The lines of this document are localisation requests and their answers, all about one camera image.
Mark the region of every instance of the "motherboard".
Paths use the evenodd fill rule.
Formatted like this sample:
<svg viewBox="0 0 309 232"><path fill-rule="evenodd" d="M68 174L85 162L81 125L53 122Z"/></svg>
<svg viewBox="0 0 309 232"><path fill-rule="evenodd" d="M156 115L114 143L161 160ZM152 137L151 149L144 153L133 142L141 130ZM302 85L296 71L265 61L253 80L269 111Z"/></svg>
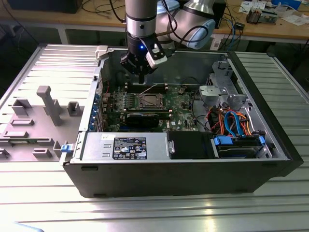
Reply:
<svg viewBox="0 0 309 232"><path fill-rule="evenodd" d="M181 86L124 86L100 99L94 131L197 131L192 92Z"/></svg>

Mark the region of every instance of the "green circuit board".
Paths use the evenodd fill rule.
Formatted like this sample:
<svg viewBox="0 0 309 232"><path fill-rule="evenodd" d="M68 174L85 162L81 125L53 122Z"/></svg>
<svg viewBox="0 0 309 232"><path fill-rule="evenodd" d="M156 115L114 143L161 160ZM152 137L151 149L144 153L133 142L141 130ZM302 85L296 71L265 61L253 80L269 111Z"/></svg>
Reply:
<svg viewBox="0 0 309 232"><path fill-rule="evenodd" d="M160 115L159 124L155 128L142 130L145 132L163 131L196 131L190 109L190 92L179 94L179 86L169 87L164 94L127 93L122 88L112 93L111 108L108 109L108 127L110 132L140 132L141 129L129 128L125 117L130 113Z"/></svg>

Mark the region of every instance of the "computer case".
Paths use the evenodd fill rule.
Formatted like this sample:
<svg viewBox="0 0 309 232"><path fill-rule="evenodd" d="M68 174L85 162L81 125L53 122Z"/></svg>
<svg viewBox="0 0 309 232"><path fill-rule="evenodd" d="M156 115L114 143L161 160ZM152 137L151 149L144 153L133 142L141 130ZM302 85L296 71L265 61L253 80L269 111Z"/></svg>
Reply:
<svg viewBox="0 0 309 232"><path fill-rule="evenodd" d="M13 10L53 11L75 14L83 0L7 0Z"/></svg>
<svg viewBox="0 0 309 232"><path fill-rule="evenodd" d="M225 0L215 0L214 1L212 10L214 12L213 20L216 22L216 26L215 26L216 29L220 27L225 7L226 7Z"/></svg>

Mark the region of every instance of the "power supply label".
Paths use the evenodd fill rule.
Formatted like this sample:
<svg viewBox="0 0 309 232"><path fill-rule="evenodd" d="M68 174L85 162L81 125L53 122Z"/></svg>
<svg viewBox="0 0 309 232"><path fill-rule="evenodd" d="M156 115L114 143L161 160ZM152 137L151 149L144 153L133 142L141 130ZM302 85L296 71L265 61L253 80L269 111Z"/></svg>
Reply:
<svg viewBox="0 0 309 232"><path fill-rule="evenodd" d="M114 138L112 158L115 160L146 160L146 138Z"/></svg>

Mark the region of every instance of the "white sticker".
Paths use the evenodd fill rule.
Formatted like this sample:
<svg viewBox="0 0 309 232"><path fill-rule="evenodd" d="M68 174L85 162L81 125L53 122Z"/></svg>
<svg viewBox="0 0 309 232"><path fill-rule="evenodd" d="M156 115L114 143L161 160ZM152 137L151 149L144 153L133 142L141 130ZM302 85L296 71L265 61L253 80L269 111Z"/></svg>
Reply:
<svg viewBox="0 0 309 232"><path fill-rule="evenodd" d="M101 140L114 140L115 134L102 134Z"/></svg>
<svg viewBox="0 0 309 232"><path fill-rule="evenodd" d="M12 144L27 144L27 141L10 141Z"/></svg>

